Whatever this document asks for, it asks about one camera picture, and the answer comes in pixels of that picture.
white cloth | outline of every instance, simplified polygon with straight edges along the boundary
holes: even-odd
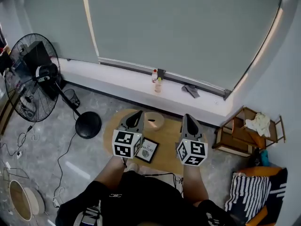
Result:
[[[259,136],[270,137],[269,133],[270,118],[267,115],[257,113],[254,120],[246,120],[249,129],[257,131]]]

stand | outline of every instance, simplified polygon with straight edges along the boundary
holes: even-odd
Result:
[[[100,119],[99,115],[92,111],[80,114],[77,109],[74,108],[70,100],[65,96],[56,82],[55,85],[57,91],[64,98],[66,104],[78,115],[78,119],[76,120],[75,124],[76,133],[84,139],[95,137],[102,127],[102,120]]]

fan base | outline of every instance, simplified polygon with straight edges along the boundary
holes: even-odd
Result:
[[[84,138],[90,139],[95,137],[102,127],[102,120],[95,112],[88,111],[81,114],[76,120],[76,133]]]

wooden shelf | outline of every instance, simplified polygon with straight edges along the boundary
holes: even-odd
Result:
[[[231,131],[225,128],[219,129],[215,146],[219,150],[238,154],[244,157],[250,156],[254,151],[254,147],[252,147],[251,145],[247,145],[235,140],[231,135]]]
[[[255,148],[266,149],[267,146],[277,143],[282,138],[285,141],[285,131],[281,116],[278,122],[270,121],[270,137],[259,136],[257,131],[247,128],[246,120],[254,120],[256,114],[257,112],[247,107],[242,107],[220,127],[216,144],[212,148],[247,157],[254,152]],[[278,123],[281,123],[283,131],[281,138],[277,136],[276,125]]]
[[[244,125],[245,125],[247,119],[248,120],[254,120],[257,112],[245,107],[244,108],[244,114],[245,114],[245,118],[244,118]],[[246,128],[246,130],[250,131],[250,132],[257,133],[256,131],[254,131],[252,129],[249,129],[249,128]],[[270,137],[265,137],[264,135],[262,135],[261,137],[264,138],[264,139],[267,139],[269,141],[277,143],[278,142],[278,137],[277,137],[276,123],[272,120],[270,120],[270,124],[269,124],[269,133],[270,133]]]

power strip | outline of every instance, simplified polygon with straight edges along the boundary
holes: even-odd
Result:
[[[53,199],[52,202],[53,202],[53,204],[55,205],[56,208],[59,208],[59,207],[60,207],[59,202],[58,202],[55,198]]]

